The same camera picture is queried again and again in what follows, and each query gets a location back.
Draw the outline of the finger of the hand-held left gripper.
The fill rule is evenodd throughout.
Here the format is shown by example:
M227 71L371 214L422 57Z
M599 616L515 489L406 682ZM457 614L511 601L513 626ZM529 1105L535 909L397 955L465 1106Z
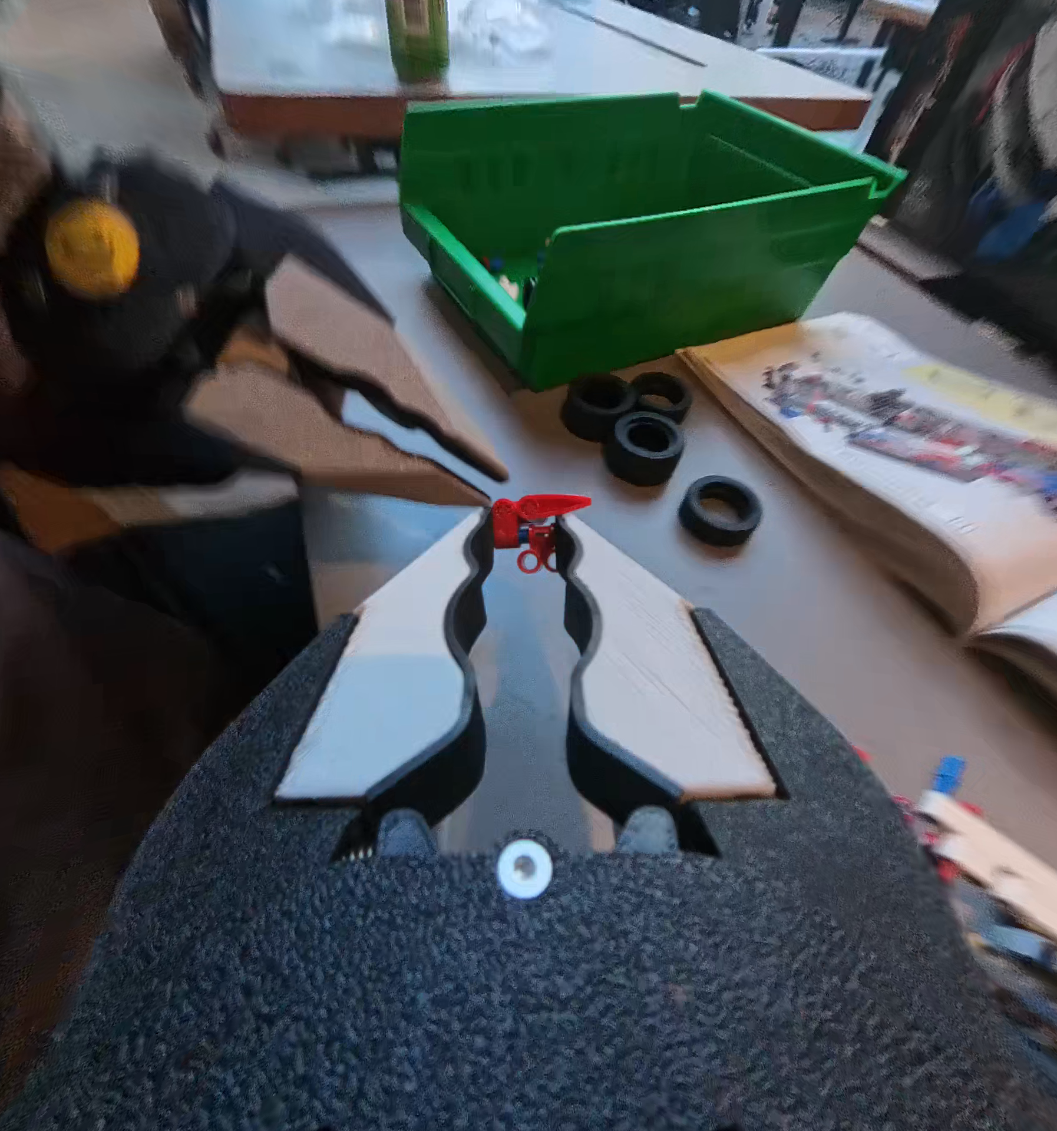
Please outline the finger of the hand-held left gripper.
M474 470L506 482L496 449L384 316L298 257L281 258L268 277L265 307L274 338L291 356L358 391L397 425L421 430Z
M431 506L489 506L479 487L383 435L344 424L312 392L265 365L218 366L191 389L183 411L189 422L315 487Z

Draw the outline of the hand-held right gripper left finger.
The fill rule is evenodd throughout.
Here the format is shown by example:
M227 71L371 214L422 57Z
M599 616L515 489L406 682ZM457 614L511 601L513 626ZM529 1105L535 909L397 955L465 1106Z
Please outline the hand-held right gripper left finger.
M471 651L487 625L489 510L474 510L354 613L275 802L395 810L435 827L480 784L485 734Z

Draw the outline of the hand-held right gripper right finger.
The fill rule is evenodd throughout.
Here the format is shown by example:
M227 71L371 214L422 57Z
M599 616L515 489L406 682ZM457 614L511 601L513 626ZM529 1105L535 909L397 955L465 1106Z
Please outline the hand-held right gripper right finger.
M776 772L686 597L577 517L557 521L577 644L568 771L614 824L640 808L770 801Z

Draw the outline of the toy brick race car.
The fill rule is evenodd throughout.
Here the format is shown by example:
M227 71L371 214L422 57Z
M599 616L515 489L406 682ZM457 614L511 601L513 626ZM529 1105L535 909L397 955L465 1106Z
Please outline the toy brick race car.
M958 796L963 772L947 758L921 798L893 796L947 906L932 966L960 1030L1003 1041L1057 1093L1057 869Z

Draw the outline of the grey desk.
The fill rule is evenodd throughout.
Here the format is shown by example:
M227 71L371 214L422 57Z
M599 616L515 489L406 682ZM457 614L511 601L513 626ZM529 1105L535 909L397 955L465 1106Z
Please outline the grey desk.
M731 625L869 756L890 792L916 798L943 756L961 756L962 798L1057 869L1057 727L954 644L707 392L695 396L670 484L630 487L606 472L599 447L560 424L563 390L517 388L431 279L395 204L309 215L497 449L510 481L487 486L494 498L591 497L586 523ZM709 546L681 526L691 483L713 475L740 481L762 502L762 521L739 547ZM488 625L473 663L487 761L437 841L480 852L536 830L566 851L604 851L610 820L579 797L564 757L578 654L564 630L563 582L523 576L514 554L499 553L483 595Z

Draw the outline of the black rubber tyre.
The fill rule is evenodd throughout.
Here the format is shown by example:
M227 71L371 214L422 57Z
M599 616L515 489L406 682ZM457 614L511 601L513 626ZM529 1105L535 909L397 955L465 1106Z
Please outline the black rubber tyre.
M746 484L728 476L705 476L691 483L678 517L684 530L709 546L744 545L762 521L762 502Z
M685 449L679 424L661 414L632 412L617 418L603 448L610 474L635 487L661 487Z
M636 390L621 375L584 373L568 385L560 420L570 434L595 444L605 444L620 418L635 409Z
M688 385L664 371L644 371L630 381L636 412L655 414L681 424L692 407Z

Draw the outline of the wooden workbench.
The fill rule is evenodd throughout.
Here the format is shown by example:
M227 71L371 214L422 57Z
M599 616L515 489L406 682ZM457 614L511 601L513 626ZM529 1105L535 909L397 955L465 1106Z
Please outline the wooden workbench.
M177 487L69 487L0 464L0 493L27 539L55 553L122 530L239 518L300 497L284 473L240 470L219 483Z

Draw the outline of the white table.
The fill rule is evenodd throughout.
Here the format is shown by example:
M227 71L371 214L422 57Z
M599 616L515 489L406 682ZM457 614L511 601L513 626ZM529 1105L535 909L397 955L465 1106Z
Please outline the white table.
M229 129L281 139L337 135L398 139L415 102L525 101L717 92L812 131L858 128L870 95L620 2L542 2L549 38L509 61L451 48L447 75L407 86L385 38L338 38L323 2L210 2L214 88Z

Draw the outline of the open instruction booklet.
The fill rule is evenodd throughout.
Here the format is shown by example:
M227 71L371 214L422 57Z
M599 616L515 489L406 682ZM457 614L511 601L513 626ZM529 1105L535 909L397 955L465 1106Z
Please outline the open instruction booklet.
M1057 708L1057 402L849 312L677 354L951 634Z

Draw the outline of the green plastic bin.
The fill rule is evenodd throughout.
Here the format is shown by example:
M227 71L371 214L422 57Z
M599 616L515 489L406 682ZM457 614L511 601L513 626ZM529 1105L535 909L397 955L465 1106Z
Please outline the green plastic bin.
M414 103L402 232L534 391L799 319L906 171L717 92Z

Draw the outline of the light green box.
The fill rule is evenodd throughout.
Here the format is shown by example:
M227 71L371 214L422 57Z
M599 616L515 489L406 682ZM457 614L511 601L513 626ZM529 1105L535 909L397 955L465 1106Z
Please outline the light green box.
M399 83L444 79L450 64L447 1L385 1L389 51Z

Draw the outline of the person's brown shirt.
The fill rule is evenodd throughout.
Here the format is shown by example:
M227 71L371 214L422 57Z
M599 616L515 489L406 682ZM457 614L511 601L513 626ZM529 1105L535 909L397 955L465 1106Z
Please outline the person's brown shirt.
M0 1114L136 847L242 702L193 629L0 530Z

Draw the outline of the clear plastic bag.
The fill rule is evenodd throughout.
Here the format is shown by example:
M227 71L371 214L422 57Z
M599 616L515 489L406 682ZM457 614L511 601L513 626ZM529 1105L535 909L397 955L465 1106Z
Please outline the clear plastic bag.
M454 48L493 58L532 58L551 52L546 7L536 1L463 1L451 5Z

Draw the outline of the black toy car box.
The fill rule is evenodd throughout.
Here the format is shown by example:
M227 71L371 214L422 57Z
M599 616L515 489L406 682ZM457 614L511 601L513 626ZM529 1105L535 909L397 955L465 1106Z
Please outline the black toy car box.
M938 2L867 153L925 290L1057 363L1057 2Z

